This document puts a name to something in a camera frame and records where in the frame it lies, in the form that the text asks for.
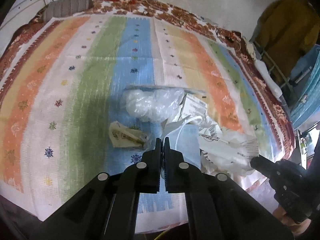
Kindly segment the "person right hand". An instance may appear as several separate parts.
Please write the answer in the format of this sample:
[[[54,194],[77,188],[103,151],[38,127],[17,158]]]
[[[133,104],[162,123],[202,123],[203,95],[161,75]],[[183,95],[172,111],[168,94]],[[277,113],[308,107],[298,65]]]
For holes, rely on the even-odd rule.
[[[297,239],[306,236],[316,222],[315,220],[306,219],[304,222],[298,224],[280,205],[272,212],[272,215],[276,217],[276,219],[278,219],[282,224],[287,226]]]

